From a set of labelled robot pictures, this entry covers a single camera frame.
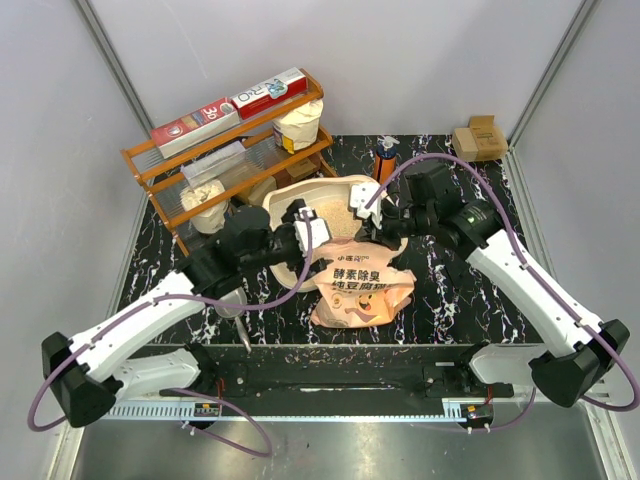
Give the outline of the pink cat litter bag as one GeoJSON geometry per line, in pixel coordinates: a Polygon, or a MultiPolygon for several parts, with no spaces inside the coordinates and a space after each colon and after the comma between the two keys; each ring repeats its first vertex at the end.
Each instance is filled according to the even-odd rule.
{"type": "Polygon", "coordinates": [[[392,322],[411,303],[415,276],[391,265],[395,252],[374,243],[340,239],[313,252],[327,263],[311,278],[321,299],[311,321],[327,328],[365,328],[392,322]]]}

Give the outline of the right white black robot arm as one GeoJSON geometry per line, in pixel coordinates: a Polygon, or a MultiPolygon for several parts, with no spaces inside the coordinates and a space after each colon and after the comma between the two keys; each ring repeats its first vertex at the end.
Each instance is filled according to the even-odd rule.
{"type": "Polygon", "coordinates": [[[561,288],[518,240],[497,199],[463,201],[444,161],[427,154],[394,171],[409,191],[399,206],[384,199],[385,185],[352,186],[349,208],[362,222],[357,240],[397,250],[407,238],[431,236],[487,277],[534,327],[538,345],[471,348],[454,373],[460,392],[522,385],[572,407],[621,362],[629,330],[617,319],[602,321],[561,288]]]}

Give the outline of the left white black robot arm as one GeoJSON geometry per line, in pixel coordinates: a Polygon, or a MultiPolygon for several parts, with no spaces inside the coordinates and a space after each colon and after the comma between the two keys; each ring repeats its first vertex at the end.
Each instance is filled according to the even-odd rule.
{"type": "Polygon", "coordinates": [[[252,270],[285,264],[296,274],[288,293],[255,308],[281,305],[307,280],[314,250],[329,239],[326,221],[301,199],[289,205],[277,227],[271,227],[264,208],[239,208],[202,247],[124,310],[71,337],[60,332],[47,336],[41,343],[44,383],[36,397],[51,392],[64,421],[79,428],[130,397],[186,388],[208,394],[217,373],[201,348],[139,359],[134,353],[208,306],[233,315],[252,310],[243,290],[243,278],[252,270]]]}

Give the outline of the brown box under shelf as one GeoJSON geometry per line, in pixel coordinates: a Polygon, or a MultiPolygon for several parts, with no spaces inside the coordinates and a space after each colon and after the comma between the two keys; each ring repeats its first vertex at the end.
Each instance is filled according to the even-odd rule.
{"type": "Polygon", "coordinates": [[[273,176],[269,176],[261,182],[242,190],[235,195],[235,198],[245,205],[261,206],[264,198],[276,189],[276,179],[273,176]]]}

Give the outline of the metal litter scoop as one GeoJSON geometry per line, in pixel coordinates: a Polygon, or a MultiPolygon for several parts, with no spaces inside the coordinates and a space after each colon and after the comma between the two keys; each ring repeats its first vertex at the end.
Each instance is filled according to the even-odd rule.
{"type": "Polygon", "coordinates": [[[247,305],[247,296],[242,287],[236,288],[220,298],[223,306],[215,306],[216,313],[226,319],[234,321],[241,343],[248,354],[252,352],[252,347],[248,332],[243,322],[242,316],[247,305]]]}

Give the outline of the clear plastic box on shelf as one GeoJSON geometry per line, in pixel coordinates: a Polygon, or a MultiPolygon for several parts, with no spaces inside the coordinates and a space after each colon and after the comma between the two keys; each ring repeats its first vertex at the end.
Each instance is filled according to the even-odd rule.
{"type": "Polygon", "coordinates": [[[218,178],[246,159],[246,149],[240,141],[233,142],[215,152],[181,167],[191,188],[218,178]]]}

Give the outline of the brown cardboard box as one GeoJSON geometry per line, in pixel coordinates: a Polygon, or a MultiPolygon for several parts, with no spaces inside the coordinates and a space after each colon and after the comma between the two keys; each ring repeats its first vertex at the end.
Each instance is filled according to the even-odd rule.
{"type": "Polygon", "coordinates": [[[453,130],[452,144],[458,158],[466,162],[484,162],[501,159],[508,143],[493,115],[472,116],[467,127],[453,130]]]}

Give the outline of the red white box left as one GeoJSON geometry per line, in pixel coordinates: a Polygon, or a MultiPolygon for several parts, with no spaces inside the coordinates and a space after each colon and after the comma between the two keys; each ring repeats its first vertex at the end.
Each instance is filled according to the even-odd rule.
{"type": "Polygon", "coordinates": [[[183,115],[151,131],[151,138],[165,159],[237,126],[240,116],[227,97],[183,115]]]}

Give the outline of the red white box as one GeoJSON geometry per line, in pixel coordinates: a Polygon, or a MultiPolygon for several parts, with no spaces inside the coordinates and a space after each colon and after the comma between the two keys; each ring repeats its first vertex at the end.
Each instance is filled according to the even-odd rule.
{"type": "Polygon", "coordinates": [[[151,131],[151,138],[165,159],[237,126],[240,116],[227,97],[183,115],[151,131]]]}
{"type": "Polygon", "coordinates": [[[230,98],[240,117],[246,120],[273,106],[304,93],[308,82],[298,68],[290,68],[230,98]]]}

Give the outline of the red white box right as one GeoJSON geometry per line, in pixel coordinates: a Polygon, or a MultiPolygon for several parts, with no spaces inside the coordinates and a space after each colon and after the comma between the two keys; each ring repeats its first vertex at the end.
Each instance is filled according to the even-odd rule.
{"type": "Polygon", "coordinates": [[[246,120],[273,106],[304,93],[308,82],[298,68],[290,68],[230,98],[240,117],[246,120]]]}

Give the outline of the orange pump bottle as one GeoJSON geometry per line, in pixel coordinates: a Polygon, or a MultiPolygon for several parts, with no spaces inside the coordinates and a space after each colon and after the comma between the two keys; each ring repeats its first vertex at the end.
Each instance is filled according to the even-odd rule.
{"type": "Polygon", "coordinates": [[[378,139],[372,177],[379,184],[384,184],[396,168],[398,144],[399,141],[392,136],[385,135],[378,139]]]}

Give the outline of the orange wooden shelf rack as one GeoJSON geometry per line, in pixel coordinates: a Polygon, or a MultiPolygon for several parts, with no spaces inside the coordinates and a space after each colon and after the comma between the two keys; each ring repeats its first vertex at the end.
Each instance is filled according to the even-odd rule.
{"type": "Polygon", "coordinates": [[[332,136],[324,127],[319,128],[317,139],[310,146],[295,154],[289,154],[278,147],[271,130],[253,136],[249,134],[250,131],[269,124],[278,115],[323,98],[324,90],[321,84],[308,72],[304,72],[303,76],[307,83],[305,90],[170,159],[163,159],[151,140],[121,151],[134,179],[145,191],[163,225],[171,233],[176,246],[183,254],[191,253],[204,242],[205,236],[193,225],[196,216],[266,179],[272,177],[281,180],[282,172],[306,160],[313,164],[315,172],[319,171],[328,177],[337,175],[322,156],[322,151],[333,143],[332,136]],[[219,180],[224,191],[192,208],[184,208],[181,193],[189,184],[180,168],[184,165],[191,166],[236,141],[245,150],[221,160],[211,171],[204,173],[206,183],[219,180]]]}

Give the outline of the white paper bag upper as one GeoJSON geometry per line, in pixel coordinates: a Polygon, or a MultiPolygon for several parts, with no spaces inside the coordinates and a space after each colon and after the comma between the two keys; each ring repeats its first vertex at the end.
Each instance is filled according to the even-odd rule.
{"type": "Polygon", "coordinates": [[[322,99],[310,101],[272,121],[275,143],[289,154],[315,143],[324,109],[322,99]]]}

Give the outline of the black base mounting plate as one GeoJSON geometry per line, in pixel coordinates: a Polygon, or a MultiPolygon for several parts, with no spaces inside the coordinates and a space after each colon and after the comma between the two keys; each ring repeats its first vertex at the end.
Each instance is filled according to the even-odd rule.
{"type": "Polygon", "coordinates": [[[484,386],[464,367],[470,346],[199,346],[222,394],[254,417],[427,416],[444,399],[510,398],[506,384],[484,386]]]}

